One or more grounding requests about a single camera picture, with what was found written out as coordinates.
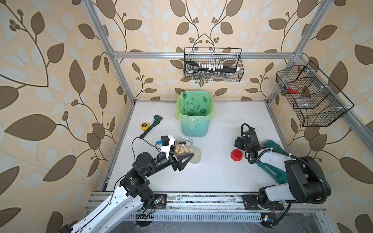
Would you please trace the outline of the red jar lid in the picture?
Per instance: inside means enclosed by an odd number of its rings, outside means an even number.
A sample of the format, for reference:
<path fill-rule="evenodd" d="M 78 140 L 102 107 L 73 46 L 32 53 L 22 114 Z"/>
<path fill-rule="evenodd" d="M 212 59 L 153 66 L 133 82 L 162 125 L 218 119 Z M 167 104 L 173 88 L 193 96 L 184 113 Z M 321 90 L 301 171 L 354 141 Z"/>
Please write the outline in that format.
<path fill-rule="evenodd" d="M 243 158 L 243 153 L 242 151 L 236 149 L 231 152 L 230 156 L 232 160 L 239 162 Z"/>

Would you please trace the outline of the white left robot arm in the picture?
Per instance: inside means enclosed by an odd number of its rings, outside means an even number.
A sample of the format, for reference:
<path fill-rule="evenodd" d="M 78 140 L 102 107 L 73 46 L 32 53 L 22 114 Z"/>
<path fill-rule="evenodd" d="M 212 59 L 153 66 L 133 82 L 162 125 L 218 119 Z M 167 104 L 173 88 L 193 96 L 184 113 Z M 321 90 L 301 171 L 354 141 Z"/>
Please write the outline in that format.
<path fill-rule="evenodd" d="M 148 177 L 171 166 L 182 171 L 193 158 L 194 153 L 179 157 L 166 157 L 166 153 L 153 158 L 149 153 L 139 154 L 119 185 L 94 211 L 76 224 L 66 224 L 60 233 L 108 233 L 125 218 L 142 208 L 155 204 L 154 192 L 149 187 Z"/>

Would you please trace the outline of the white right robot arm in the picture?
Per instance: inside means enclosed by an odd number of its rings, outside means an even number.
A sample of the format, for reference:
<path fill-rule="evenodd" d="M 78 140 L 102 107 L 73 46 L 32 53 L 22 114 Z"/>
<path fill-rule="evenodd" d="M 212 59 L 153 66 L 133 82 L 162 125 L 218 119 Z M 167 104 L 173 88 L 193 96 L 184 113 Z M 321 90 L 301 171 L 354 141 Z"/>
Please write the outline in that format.
<path fill-rule="evenodd" d="M 297 157 L 290 152 L 261 146 L 255 128 L 241 125 L 241 135 L 235 147 L 244 151 L 249 164 L 269 165 L 285 174 L 286 181 L 266 186 L 251 200 L 263 210 L 280 202 L 323 204 L 331 195 L 331 188 L 320 165 L 311 157 Z"/>

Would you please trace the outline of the beige lid jar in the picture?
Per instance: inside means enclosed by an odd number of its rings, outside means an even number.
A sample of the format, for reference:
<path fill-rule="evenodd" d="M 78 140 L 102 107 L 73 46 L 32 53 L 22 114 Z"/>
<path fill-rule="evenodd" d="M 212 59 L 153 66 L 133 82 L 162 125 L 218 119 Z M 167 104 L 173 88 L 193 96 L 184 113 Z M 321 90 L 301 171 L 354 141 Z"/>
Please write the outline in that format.
<path fill-rule="evenodd" d="M 193 163 L 193 164 L 198 164 L 202 159 L 201 150 L 198 147 L 194 147 L 193 148 L 193 153 L 194 153 L 194 156 L 192 157 L 190 162 Z"/>
<path fill-rule="evenodd" d="M 193 140 L 188 137 L 178 137 L 175 141 L 174 154 L 181 156 L 193 152 Z"/>

